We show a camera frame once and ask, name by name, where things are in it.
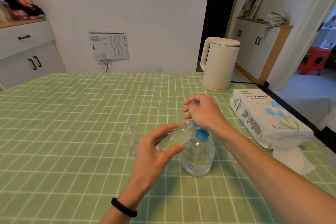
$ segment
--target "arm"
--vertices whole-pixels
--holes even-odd
[[[238,133],[210,96],[184,102],[185,119],[210,131],[222,142],[284,223],[330,223],[336,220],[336,199]]]
[[[130,179],[118,197],[118,201],[128,209],[137,209],[145,194],[162,175],[170,159],[184,150],[183,144],[174,145],[163,152],[155,149],[178,126],[178,123],[161,125],[141,138]],[[112,206],[99,224],[128,224],[130,220],[131,217]]]

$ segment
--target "plastic water bottle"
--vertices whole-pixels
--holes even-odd
[[[126,139],[128,153],[135,156],[137,154],[138,143],[141,139],[137,126],[132,122],[127,123],[124,136]]]
[[[209,139],[209,133],[203,128],[197,129],[195,136],[184,144],[180,154],[182,167],[194,177],[203,177],[211,167],[215,157],[215,145]]]
[[[159,151],[164,151],[175,144],[184,144],[190,140],[193,132],[198,128],[195,122],[191,122],[189,124],[181,124],[178,128],[176,128],[172,133],[169,134],[165,139],[161,141],[156,147]]]

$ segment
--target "table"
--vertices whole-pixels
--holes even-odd
[[[122,137],[127,121],[141,133],[183,123],[183,101],[212,96],[229,123],[253,138],[229,107],[229,95],[201,86],[202,73],[56,73],[0,94],[0,222],[97,223],[129,179],[134,157]],[[336,173],[308,142],[316,169],[307,175],[336,196]],[[280,223],[223,145],[204,178],[175,156],[142,200],[135,223]]]

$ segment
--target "red stool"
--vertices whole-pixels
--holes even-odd
[[[317,75],[321,72],[326,64],[331,49],[326,50],[320,47],[310,47],[307,54],[299,65],[300,74],[307,75],[311,71],[317,71]]]

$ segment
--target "white kettle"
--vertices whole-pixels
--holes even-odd
[[[201,57],[202,86],[205,89],[214,92],[228,90],[239,46],[240,42],[232,39],[208,37],[205,40]]]

